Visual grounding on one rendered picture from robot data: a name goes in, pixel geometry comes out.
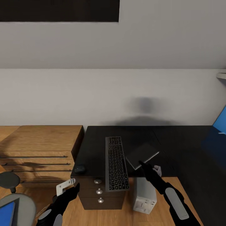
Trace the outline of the folder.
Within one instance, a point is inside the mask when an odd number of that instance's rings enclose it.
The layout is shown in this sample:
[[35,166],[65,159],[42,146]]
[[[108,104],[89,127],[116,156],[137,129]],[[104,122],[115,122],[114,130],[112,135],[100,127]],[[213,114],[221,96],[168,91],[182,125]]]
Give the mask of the folder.
[[0,226],[12,226],[15,202],[0,209]]

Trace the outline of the keyboard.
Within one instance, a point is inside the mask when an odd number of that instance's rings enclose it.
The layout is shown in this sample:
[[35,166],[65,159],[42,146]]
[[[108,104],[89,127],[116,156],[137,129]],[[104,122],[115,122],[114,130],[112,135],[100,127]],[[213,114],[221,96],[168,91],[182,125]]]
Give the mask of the keyboard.
[[105,138],[105,192],[129,191],[121,137]]

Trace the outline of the mouse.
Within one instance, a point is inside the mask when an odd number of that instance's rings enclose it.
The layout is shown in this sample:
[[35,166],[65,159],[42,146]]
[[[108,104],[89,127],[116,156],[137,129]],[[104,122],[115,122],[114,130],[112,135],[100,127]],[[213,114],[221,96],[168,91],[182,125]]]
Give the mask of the mouse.
[[87,171],[87,168],[84,165],[77,166],[75,169],[75,172],[80,174],[85,173],[86,171]]

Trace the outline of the notebook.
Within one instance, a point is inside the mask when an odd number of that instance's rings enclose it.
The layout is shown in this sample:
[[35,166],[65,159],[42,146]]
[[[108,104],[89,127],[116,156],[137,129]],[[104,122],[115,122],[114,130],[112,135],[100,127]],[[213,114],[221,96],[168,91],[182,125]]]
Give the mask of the notebook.
[[150,144],[146,142],[125,157],[129,161],[129,163],[133,166],[133,168],[136,170],[142,166],[139,163],[139,161],[146,163],[158,153],[159,153],[158,150],[156,150],[154,147],[152,147]]

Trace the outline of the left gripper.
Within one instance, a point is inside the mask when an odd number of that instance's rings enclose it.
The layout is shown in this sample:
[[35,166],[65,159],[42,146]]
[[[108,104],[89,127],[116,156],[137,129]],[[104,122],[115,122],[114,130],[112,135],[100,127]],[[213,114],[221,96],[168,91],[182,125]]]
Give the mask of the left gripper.
[[67,208],[68,203],[77,197],[77,193],[79,192],[79,190],[80,190],[80,183],[78,183],[76,187],[71,187],[71,188],[67,189],[60,196],[55,195],[52,198],[53,203],[55,203],[56,201],[59,201],[59,200],[64,201],[66,208]]

